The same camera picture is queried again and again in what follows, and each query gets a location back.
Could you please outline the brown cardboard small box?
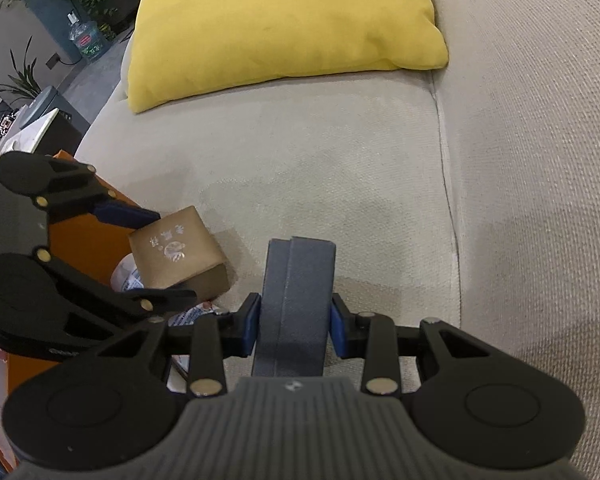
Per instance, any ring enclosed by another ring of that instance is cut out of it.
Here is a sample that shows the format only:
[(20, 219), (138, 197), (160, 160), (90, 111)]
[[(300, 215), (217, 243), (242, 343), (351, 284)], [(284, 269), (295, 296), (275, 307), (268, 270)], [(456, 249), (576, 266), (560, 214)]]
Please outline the brown cardboard small box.
[(145, 288), (193, 289), (199, 301), (230, 289), (224, 252), (194, 206), (132, 232), (129, 241)]

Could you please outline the beige fabric sofa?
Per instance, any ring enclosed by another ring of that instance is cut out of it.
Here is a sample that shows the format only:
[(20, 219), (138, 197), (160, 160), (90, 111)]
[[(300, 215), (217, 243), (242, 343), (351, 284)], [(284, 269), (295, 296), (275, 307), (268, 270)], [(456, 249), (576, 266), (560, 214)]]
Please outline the beige fabric sofa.
[(580, 396), (600, 479), (600, 0), (434, 0), (437, 73), (287, 79), (130, 111), (76, 156), (134, 202), (195, 206), (235, 307), (272, 238), (337, 247), (350, 309), (434, 316)]

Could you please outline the yellow pillow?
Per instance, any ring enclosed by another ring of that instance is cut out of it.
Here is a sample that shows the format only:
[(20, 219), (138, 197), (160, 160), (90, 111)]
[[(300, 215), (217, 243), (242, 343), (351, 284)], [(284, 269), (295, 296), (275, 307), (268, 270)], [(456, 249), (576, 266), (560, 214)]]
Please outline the yellow pillow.
[(140, 0), (129, 108), (279, 78), (438, 70), (431, 0)]

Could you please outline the water bottle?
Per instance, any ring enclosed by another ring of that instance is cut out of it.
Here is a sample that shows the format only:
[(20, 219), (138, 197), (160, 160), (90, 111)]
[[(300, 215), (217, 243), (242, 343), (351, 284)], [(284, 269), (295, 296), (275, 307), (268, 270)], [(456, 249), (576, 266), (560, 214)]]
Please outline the water bottle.
[(82, 58), (93, 62), (106, 52), (106, 40), (94, 21), (81, 21), (74, 11), (67, 18), (70, 23), (69, 38)]

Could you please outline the orange storage box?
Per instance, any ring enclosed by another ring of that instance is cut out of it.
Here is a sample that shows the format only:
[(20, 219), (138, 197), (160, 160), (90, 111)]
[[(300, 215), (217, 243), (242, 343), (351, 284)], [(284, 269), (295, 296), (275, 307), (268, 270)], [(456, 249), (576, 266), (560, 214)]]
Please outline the orange storage box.
[[(93, 280), (98, 281), (100, 284), (110, 288), (109, 280), (114, 267), (118, 261), (129, 252), (129, 244), (126, 241), (126, 236), (132, 231), (131, 229), (99, 222), (91, 214), (84, 214), (83, 216), (74, 217), (58, 223), (50, 223), (47, 220), (47, 227), (48, 246), (45, 248), (47, 248), (54, 257), (62, 260), (76, 270), (79, 270)], [(8, 387), (8, 396), (27, 380), (35, 378), (51, 368), (68, 362), (77, 356), (68, 360), (42, 360), (46, 363), (46, 369), (41, 370), (40, 372), (31, 373), (23, 378), (23, 380), (20, 380), (20, 382), (10, 384)]]

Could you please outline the white marble side table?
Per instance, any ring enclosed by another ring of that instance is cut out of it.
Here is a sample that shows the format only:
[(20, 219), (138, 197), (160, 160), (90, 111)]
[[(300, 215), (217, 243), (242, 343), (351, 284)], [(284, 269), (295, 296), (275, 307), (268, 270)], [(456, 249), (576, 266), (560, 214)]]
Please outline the white marble side table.
[(90, 125), (55, 87), (46, 87), (0, 133), (0, 155), (11, 151), (74, 155)]

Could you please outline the dark grey box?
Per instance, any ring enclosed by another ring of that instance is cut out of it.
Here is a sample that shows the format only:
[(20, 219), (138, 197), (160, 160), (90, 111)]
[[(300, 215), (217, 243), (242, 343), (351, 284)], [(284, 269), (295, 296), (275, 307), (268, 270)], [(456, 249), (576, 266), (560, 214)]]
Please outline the dark grey box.
[(253, 376), (323, 374), (335, 263), (336, 244), (329, 240), (268, 243)]

